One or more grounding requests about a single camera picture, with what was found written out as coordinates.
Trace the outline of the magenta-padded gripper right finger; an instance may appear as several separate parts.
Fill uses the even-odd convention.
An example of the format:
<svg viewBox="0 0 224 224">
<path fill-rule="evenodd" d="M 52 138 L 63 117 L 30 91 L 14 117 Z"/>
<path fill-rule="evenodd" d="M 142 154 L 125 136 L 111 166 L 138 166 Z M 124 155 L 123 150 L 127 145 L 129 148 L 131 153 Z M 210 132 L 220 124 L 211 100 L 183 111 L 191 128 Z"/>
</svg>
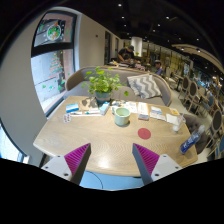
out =
<svg viewBox="0 0 224 224">
<path fill-rule="evenodd" d="M 136 143 L 133 144 L 132 154 L 145 185 L 182 169 L 167 154 L 158 155 Z"/>
</svg>

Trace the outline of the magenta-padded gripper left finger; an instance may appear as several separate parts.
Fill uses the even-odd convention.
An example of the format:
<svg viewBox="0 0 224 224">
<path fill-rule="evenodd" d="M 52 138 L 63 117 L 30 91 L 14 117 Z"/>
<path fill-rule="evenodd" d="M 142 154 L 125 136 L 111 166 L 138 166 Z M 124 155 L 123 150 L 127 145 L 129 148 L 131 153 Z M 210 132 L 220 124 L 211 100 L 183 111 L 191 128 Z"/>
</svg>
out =
<svg viewBox="0 0 224 224">
<path fill-rule="evenodd" d="M 42 169 L 79 185 L 91 154 L 87 143 L 66 155 L 56 155 Z"/>
</svg>

